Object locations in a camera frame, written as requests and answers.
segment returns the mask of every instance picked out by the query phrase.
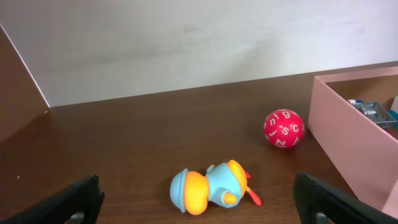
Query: dark brown table surface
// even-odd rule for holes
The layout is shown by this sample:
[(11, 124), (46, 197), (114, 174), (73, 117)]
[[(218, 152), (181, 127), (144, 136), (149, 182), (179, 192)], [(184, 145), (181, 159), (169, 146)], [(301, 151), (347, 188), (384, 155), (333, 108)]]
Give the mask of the dark brown table surface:
[[(272, 147), (262, 133), (276, 109), (307, 122), (316, 74), (51, 108), (0, 147), (0, 219), (98, 174), (106, 194), (98, 223), (299, 223), (298, 172), (352, 194), (309, 131), (295, 149)], [(174, 175), (230, 159), (251, 174), (260, 207), (248, 195), (230, 209), (210, 203), (199, 216), (174, 207)]]

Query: pink box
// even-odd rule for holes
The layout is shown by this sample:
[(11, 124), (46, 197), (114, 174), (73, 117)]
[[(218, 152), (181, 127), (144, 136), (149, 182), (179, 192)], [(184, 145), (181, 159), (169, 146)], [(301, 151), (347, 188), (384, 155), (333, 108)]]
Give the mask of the pink box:
[(362, 88), (357, 93), (368, 99), (356, 100), (367, 102), (372, 100), (372, 96), (380, 97), (380, 89), (384, 91), (390, 88), (389, 95), (398, 95), (398, 86), (393, 88), (394, 85), (387, 80), (398, 80), (398, 76), (390, 77), (393, 75), (398, 75), (398, 67), (315, 77), (308, 127), (360, 201), (398, 218), (397, 139), (374, 124), (330, 87), (333, 82), (358, 80), (363, 84), (366, 80), (362, 79), (365, 78), (384, 78), (383, 85), (387, 87), (379, 89), (375, 86), (382, 82), (374, 80), (368, 82), (366, 87), (348, 85), (352, 89)]

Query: orange toy foot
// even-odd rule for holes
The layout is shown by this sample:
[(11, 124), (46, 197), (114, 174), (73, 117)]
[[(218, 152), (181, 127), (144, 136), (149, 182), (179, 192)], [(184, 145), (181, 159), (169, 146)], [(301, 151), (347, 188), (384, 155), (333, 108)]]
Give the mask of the orange toy foot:
[(244, 173), (246, 174), (247, 179), (251, 177), (250, 174), (248, 172), (246, 172), (246, 170), (244, 171)]
[(249, 187), (246, 187), (246, 191), (249, 192), (249, 195), (253, 199), (254, 203), (256, 203), (256, 205), (261, 205), (260, 197), (256, 195), (256, 193), (254, 193)]

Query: toy duck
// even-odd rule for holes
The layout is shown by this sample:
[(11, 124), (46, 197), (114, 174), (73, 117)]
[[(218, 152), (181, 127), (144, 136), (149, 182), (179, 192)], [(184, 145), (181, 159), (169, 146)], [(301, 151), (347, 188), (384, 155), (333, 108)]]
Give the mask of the toy duck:
[(178, 173), (170, 186), (170, 198), (173, 204), (192, 215), (206, 210), (208, 201), (224, 208), (235, 207), (245, 192), (248, 192), (257, 205), (260, 198), (248, 187), (250, 175), (235, 160), (211, 165), (206, 176), (184, 169)]

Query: blue toy hat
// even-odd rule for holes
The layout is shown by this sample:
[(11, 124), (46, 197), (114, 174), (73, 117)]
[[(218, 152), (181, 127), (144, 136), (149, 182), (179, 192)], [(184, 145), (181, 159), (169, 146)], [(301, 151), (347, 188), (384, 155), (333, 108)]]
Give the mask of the blue toy hat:
[(172, 181), (170, 186), (170, 198), (173, 201), (173, 204), (181, 210), (181, 212), (185, 212), (184, 206), (184, 187), (185, 187), (185, 178), (187, 176), (188, 169), (184, 169), (179, 172)]

